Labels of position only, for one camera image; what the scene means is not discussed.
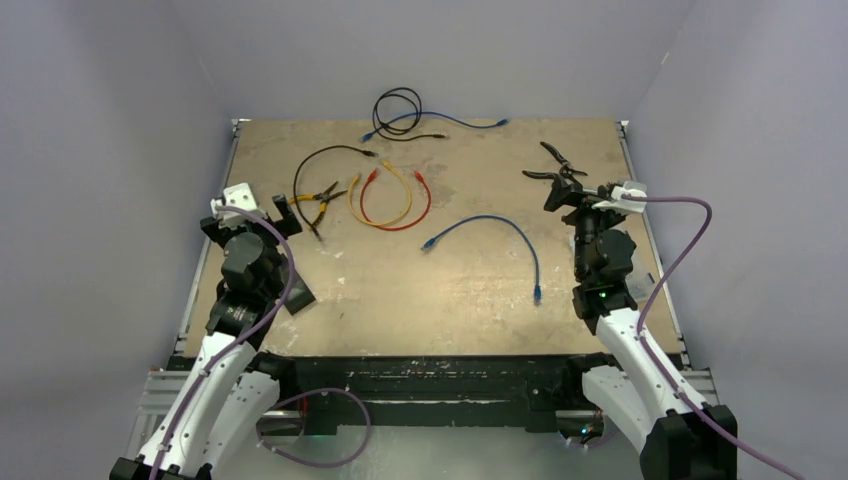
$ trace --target black pliers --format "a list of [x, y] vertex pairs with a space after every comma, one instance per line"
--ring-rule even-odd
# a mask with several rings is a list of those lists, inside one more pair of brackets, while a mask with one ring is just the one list
[[[321, 193], [315, 193], [315, 194], [312, 194], [312, 195], [298, 195], [297, 196], [298, 202], [303, 202], [303, 201], [306, 201], [306, 200], [316, 200], [316, 201], [321, 202], [321, 207], [320, 207], [320, 210], [318, 212], [318, 216], [315, 218], [315, 221], [312, 222], [313, 226], [317, 227], [318, 224], [321, 223], [321, 220], [324, 219], [324, 214], [327, 213], [327, 204], [330, 203], [330, 200], [332, 200], [334, 198], [338, 198], [338, 197], [344, 195], [345, 193], [347, 193], [347, 190], [342, 190], [341, 192], [332, 193], [333, 189], [336, 188], [336, 186], [338, 184], [339, 184], [338, 181], [333, 182], [332, 185], [327, 187], [327, 189], [324, 190]], [[294, 202], [295, 202], [294, 197], [289, 199], [289, 203], [294, 203]]]
[[530, 171], [527, 171], [527, 170], [522, 170], [521, 173], [523, 173], [525, 176], [530, 177], [530, 178], [534, 178], [536, 180], [557, 180], [558, 177], [559, 178], [568, 178], [568, 179], [576, 182], [577, 179], [574, 178], [575, 175], [580, 175], [580, 176], [583, 176], [583, 177], [588, 175], [586, 172], [582, 172], [580, 170], [575, 170], [574, 167], [571, 165], [571, 162], [569, 162], [565, 157], [563, 157], [562, 154], [559, 153], [559, 150], [557, 150], [550, 143], [539, 142], [539, 144], [541, 146], [543, 146], [545, 148], [545, 150], [548, 151], [548, 153], [553, 155], [554, 160], [556, 160], [557, 162], [559, 162], [560, 165], [562, 165], [559, 169], [559, 174], [557, 175], [556, 173], [553, 173], [553, 172], [530, 172]]

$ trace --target beige work surface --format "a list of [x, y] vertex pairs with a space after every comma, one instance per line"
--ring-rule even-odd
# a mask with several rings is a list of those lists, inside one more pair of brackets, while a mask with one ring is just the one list
[[[433, 192], [429, 215], [399, 232], [366, 226], [350, 213], [345, 197], [330, 203], [320, 225], [323, 242], [304, 232], [290, 239], [297, 271], [317, 302], [291, 316], [281, 309], [263, 348], [281, 355], [517, 355], [605, 351], [571, 305], [573, 228], [568, 213], [542, 210], [550, 181], [531, 180], [522, 169], [555, 171], [558, 164], [541, 146], [556, 146], [596, 187], [628, 178], [628, 168], [611, 120], [513, 120], [491, 130], [471, 130], [424, 119], [417, 132], [442, 132], [449, 140], [389, 142], [375, 137], [362, 145], [369, 121], [252, 121], [243, 125], [228, 185], [248, 182], [260, 204], [292, 192], [303, 158], [337, 143], [369, 148], [379, 158], [335, 150], [310, 160], [301, 171], [299, 193], [324, 190], [338, 180], [375, 168], [366, 208], [374, 220], [393, 218], [406, 205], [406, 192], [380, 164], [391, 163], [409, 180], [413, 205], [407, 221], [426, 204], [419, 171]], [[358, 199], [357, 185], [355, 198]], [[308, 218], [316, 202], [302, 202]], [[519, 234], [506, 223], [475, 220], [443, 237], [427, 253], [421, 245], [443, 229], [477, 214], [505, 216], [527, 234], [541, 262], [542, 303], [533, 303], [533, 260]], [[638, 245], [642, 263], [656, 277], [642, 218], [624, 228]], [[191, 316], [187, 355], [195, 355], [221, 278], [221, 249], [211, 245]], [[666, 352], [679, 352], [665, 296], [655, 302], [648, 326]]]

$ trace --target cable connector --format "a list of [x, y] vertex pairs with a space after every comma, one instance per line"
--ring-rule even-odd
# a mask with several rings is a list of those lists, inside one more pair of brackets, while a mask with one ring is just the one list
[[433, 245], [435, 245], [435, 244], [436, 244], [436, 238], [433, 237], [430, 240], [427, 240], [426, 242], [424, 242], [424, 245], [421, 246], [421, 251], [424, 251], [424, 252], [429, 251], [430, 248], [432, 248]]

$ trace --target gray wall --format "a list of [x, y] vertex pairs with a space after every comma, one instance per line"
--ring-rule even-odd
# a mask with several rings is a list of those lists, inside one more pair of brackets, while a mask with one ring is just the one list
[[228, 112], [248, 118], [363, 118], [395, 86], [458, 116], [630, 118], [690, 5], [176, 2]]
[[[651, 194], [715, 208], [671, 280], [693, 360], [741, 438], [810, 479], [848, 471], [846, 32], [844, 2], [697, 2], [629, 132]], [[702, 211], [649, 215], [670, 262]]]
[[230, 125], [167, 2], [0, 3], [0, 477], [106, 478]]

